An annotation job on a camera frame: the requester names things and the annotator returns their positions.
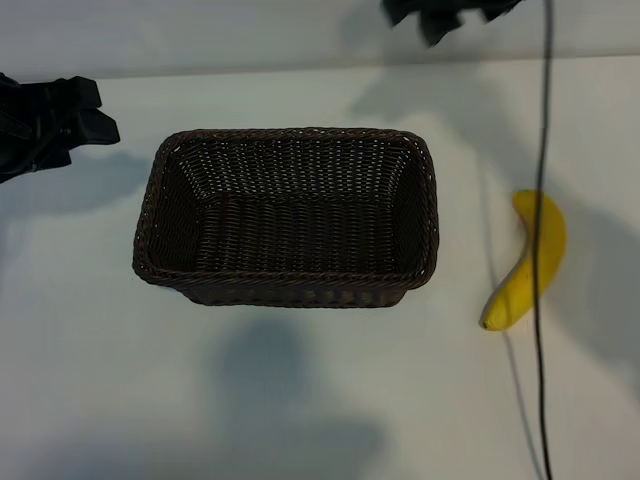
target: white table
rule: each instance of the white table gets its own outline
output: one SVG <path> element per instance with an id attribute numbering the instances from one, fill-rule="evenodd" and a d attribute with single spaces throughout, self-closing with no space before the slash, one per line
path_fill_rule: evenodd
<path id="1" fill-rule="evenodd" d="M 508 335 L 477 322 L 523 245 L 509 192 L 533 184 L 539 79 L 514 61 L 99 82 L 122 142 L 0 187 L 2 478 L 536 479 L 531 318 Z M 639 85 L 640 58 L 556 63 L 547 185 L 570 233 L 543 312 L 556 479 L 640 478 Z M 392 309 L 303 311 L 202 307 L 134 275 L 166 136 L 285 126 L 426 139 L 442 238 L 429 284 Z"/>

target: woven texture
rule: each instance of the woven texture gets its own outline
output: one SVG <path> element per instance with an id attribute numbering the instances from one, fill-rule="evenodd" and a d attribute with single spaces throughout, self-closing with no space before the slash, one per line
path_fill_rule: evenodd
<path id="1" fill-rule="evenodd" d="M 381 307 L 429 280 L 438 243 L 411 133 L 196 130 L 156 155 L 133 268 L 205 305 Z"/>

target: black cable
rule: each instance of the black cable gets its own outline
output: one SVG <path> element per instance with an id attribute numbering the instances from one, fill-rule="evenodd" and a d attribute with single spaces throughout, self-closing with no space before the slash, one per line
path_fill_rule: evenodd
<path id="1" fill-rule="evenodd" d="M 538 172 L 536 174 L 536 209 L 533 232 L 533 318 L 535 326 L 536 354 L 538 359 L 538 408 L 540 414 L 540 442 L 547 480 L 553 480 L 549 444 L 547 439 L 547 414 L 545 400 L 545 370 L 540 329 L 540 289 L 538 285 L 538 250 L 540 249 L 540 229 L 542 227 L 544 172 L 547 162 L 549 126 L 551 122 L 551 77 L 553 63 L 554 12 L 553 0 L 544 0 L 544 60 L 542 69 L 542 119 L 540 129 L 540 149 L 538 153 Z"/>

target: banana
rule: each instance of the banana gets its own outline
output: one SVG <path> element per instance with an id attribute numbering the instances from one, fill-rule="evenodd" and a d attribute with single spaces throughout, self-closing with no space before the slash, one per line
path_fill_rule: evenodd
<path id="1" fill-rule="evenodd" d="M 536 192 L 513 194 L 513 208 L 527 230 L 527 245 L 520 261 L 493 292 L 484 308 L 480 325 L 491 331 L 506 330 L 533 306 L 533 232 Z M 567 245 L 564 216 L 556 203 L 543 196 L 542 227 L 538 255 L 539 292 L 547 289 L 562 263 Z"/>

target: white wall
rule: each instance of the white wall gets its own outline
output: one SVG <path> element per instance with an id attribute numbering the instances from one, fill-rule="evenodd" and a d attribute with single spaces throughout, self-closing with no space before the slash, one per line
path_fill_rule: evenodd
<path id="1" fill-rule="evenodd" d="M 0 70 L 22 79 L 300 68 L 540 50 L 541 0 L 477 17 L 425 52 L 415 20 L 393 32 L 379 0 L 0 0 Z M 557 0 L 563 55 L 640 53 L 640 1 Z"/>

